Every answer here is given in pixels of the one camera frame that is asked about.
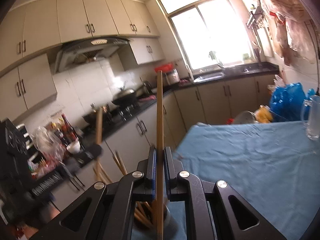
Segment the person left hand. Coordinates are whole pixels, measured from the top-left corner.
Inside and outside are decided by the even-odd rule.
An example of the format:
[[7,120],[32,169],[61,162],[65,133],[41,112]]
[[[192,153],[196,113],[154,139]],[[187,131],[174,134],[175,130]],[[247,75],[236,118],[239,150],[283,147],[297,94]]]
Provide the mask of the person left hand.
[[57,215],[60,210],[54,203],[41,204],[32,209],[17,226],[14,226],[16,239],[29,239]]

